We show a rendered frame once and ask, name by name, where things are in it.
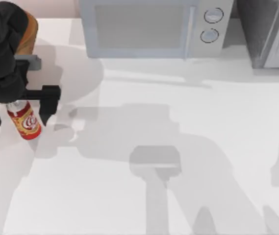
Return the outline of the red and white can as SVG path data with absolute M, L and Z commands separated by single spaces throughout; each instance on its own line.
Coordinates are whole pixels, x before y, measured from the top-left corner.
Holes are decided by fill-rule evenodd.
M 33 108 L 27 100 L 6 104 L 6 110 L 21 137 L 27 141 L 37 138 L 42 131 Z

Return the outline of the orange brown rounded object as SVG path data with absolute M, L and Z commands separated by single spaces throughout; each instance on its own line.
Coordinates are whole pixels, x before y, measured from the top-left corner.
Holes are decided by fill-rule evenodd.
M 25 33 L 19 43 L 17 51 L 15 52 L 16 55 L 32 55 L 37 33 L 38 33 L 38 22 L 35 17 L 33 17 L 29 12 L 25 11 L 28 19 L 28 25 L 26 28 Z

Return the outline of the microwave oven door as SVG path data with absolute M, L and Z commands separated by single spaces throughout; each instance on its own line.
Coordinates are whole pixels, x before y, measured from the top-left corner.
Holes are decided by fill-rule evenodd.
M 184 58 L 198 0 L 78 0 L 90 58 Z

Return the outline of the pale microwave oven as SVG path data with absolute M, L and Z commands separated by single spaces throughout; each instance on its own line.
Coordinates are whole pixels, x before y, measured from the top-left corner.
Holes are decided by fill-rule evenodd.
M 78 0 L 91 58 L 220 55 L 234 0 Z

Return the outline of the small microwave knob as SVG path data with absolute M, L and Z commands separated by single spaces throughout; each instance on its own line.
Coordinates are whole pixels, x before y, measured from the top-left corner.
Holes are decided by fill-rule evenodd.
M 210 44 L 218 40 L 219 31 L 213 28 L 203 30 L 200 34 L 200 40 L 205 44 Z

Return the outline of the large microwave knob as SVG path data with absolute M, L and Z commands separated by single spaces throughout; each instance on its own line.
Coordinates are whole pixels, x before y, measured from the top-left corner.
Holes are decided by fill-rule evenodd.
M 224 12 L 221 8 L 210 8 L 204 13 L 204 20 L 209 24 L 216 24 L 224 17 Z

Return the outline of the grey cabinet with dark inside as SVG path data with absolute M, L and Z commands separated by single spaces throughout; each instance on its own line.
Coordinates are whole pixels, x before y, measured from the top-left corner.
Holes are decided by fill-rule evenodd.
M 279 0 L 237 0 L 254 69 L 279 68 Z

